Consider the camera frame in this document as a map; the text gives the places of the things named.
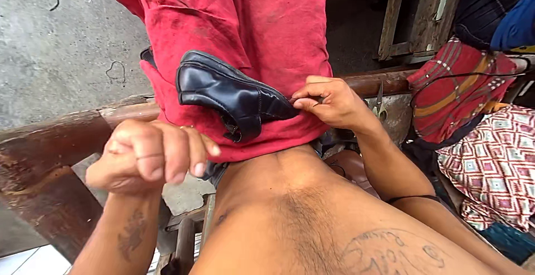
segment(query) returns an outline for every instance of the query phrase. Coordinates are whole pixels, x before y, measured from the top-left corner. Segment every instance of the fingernail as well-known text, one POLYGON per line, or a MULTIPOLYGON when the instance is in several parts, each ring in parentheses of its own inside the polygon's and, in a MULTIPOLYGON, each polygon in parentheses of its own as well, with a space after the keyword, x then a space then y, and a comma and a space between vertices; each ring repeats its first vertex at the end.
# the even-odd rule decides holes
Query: fingernail
POLYGON ((213 146, 213 148, 212 148, 212 155, 213 155, 213 156, 221 155, 221 149, 220 149, 217 145, 214 145, 214 146, 213 146))
POLYGON ((164 176, 164 168, 163 167, 160 167, 160 168, 157 168, 155 170, 152 171, 152 173, 150 174, 150 177, 154 180, 157 180, 161 177, 164 176))
POLYGON ((184 177, 186 176, 186 173, 179 173, 176 174, 170 181, 172 184, 178 184, 184 182, 184 177))
POLYGON ((197 163, 197 165, 195 165, 195 169, 193 170, 193 175, 198 178, 202 177, 204 175, 204 165, 204 163, 197 163))

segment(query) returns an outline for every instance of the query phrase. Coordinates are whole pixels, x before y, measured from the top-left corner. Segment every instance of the hand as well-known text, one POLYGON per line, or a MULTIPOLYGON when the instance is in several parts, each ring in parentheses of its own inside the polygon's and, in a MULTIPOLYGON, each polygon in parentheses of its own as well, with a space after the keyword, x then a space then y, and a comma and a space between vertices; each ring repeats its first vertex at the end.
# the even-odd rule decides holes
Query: hand
POLYGON ((309 76, 307 83, 294 93, 294 108, 315 114, 331 127, 355 133, 371 132, 381 127, 377 117, 343 79, 309 76), (310 97, 322 97, 322 103, 310 97))
POLYGON ((165 182, 182 183, 188 169, 203 176, 207 154, 218 156, 221 150, 194 128, 127 120, 115 128, 102 157, 87 169, 86 182, 118 194, 140 194, 165 182))

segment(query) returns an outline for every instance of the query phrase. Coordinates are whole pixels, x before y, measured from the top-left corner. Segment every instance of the black leather shoe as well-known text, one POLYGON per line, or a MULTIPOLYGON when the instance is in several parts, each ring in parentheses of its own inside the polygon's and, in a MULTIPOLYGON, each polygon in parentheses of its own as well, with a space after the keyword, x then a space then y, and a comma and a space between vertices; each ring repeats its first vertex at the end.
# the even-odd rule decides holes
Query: black leather shoe
POLYGON ((228 129, 224 136, 234 142, 257 137, 264 122, 290 119, 299 113, 274 88, 197 50, 182 57, 176 83, 180 104, 216 110, 228 129))

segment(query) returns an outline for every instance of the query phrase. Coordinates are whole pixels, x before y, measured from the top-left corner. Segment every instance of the finger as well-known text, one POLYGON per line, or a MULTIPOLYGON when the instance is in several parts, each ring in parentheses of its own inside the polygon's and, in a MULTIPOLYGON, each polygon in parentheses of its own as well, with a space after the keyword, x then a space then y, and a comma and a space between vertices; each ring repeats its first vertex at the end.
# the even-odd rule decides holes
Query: finger
POLYGON ((330 86, 331 82, 306 84, 300 90, 295 92, 291 97, 299 99, 310 96, 321 96, 323 98, 326 98, 331 94, 330 86))
POLYGON ((201 134, 201 138, 204 142, 204 147, 208 151, 208 154, 210 156, 220 156, 221 155, 221 148, 219 148, 219 145, 215 141, 213 141, 210 137, 201 134))
POLYGON ((321 113, 328 107, 311 98, 301 98, 294 102, 294 108, 316 114, 321 113))
POLYGON ((151 122, 163 132, 165 181, 179 184, 184 182, 190 164, 188 133, 172 124, 151 122))
POLYGON ((319 76, 319 75, 307 76, 307 84, 328 83, 329 81, 333 81, 333 80, 334 78, 332 77, 325 77, 325 76, 319 76))
POLYGON ((189 172, 202 177, 206 169, 206 147, 201 134, 194 128, 183 128, 189 136, 189 172))
POLYGON ((160 129, 145 122, 127 120, 117 126, 111 138, 132 147, 137 169, 145 180, 157 181, 164 176, 164 141, 160 129))
POLYGON ((106 189, 118 176, 138 176, 134 152, 103 155, 86 170, 86 183, 90 187, 106 189))

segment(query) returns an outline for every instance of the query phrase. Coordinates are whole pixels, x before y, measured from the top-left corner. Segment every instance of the red patterned fabric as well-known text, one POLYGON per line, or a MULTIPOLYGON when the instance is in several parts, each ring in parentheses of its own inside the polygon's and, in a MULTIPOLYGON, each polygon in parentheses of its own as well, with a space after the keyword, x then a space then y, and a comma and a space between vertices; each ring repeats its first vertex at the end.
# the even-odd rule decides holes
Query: red patterned fabric
MULTIPOLYGON (((503 53, 481 52, 452 38, 438 54, 409 76, 412 93, 437 77, 463 73, 512 74, 515 64, 503 53)), ((425 87, 414 100, 413 125, 425 141, 441 143, 487 105, 499 102, 514 78, 444 78, 425 87)))
POLYGON ((535 212, 535 110, 510 106, 487 117, 437 150, 440 170, 468 197, 461 215, 476 229, 499 221, 526 232, 535 212))
POLYGON ((290 97, 308 75, 332 76, 326 50, 325 0, 117 0, 147 28, 157 69, 141 61, 162 113, 220 144, 214 162, 240 161, 307 143, 328 126, 310 113, 262 125, 247 143, 233 143, 216 112, 180 106, 175 87, 183 54, 201 50, 290 97))

